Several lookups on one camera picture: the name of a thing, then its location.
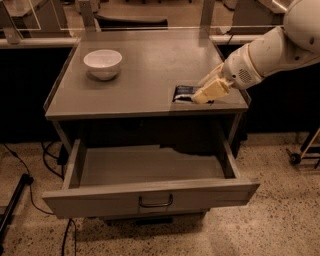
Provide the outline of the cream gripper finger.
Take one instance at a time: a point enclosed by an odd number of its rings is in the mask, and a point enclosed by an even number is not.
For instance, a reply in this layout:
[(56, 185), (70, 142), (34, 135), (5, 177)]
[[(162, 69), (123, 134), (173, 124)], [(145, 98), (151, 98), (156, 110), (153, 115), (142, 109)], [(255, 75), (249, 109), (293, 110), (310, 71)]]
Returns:
[(210, 79), (221, 76), (221, 70), (223, 68), (223, 63), (219, 64), (216, 68), (210, 71), (205, 77), (203, 77), (199, 82), (199, 86), (203, 86)]
[(227, 96), (230, 92), (232, 83), (224, 78), (216, 78), (208, 81), (203, 87), (195, 92), (192, 96), (192, 101), (203, 104), (212, 102), (218, 98)]

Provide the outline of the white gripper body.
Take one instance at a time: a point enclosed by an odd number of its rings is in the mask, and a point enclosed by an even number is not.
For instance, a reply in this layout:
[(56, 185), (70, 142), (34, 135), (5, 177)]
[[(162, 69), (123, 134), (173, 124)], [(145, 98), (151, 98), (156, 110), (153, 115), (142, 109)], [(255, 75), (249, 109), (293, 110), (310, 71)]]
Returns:
[(257, 85), (263, 80), (250, 58), (248, 44), (243, 45), (227, 57), (222, 72), (223, 76), (232, 82), (233, 87), (241, 90)]

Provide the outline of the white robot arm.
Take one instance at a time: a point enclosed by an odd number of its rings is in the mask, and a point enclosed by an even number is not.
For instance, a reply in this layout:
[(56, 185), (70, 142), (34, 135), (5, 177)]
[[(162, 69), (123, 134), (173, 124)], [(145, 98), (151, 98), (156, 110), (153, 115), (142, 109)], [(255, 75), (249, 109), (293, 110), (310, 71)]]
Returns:
[(207, 103), (248, 89), (280, 71), (320, 62), (320, 0), (294, 0), (283, 24), (232, 52), (198, 83), (195, 103)]

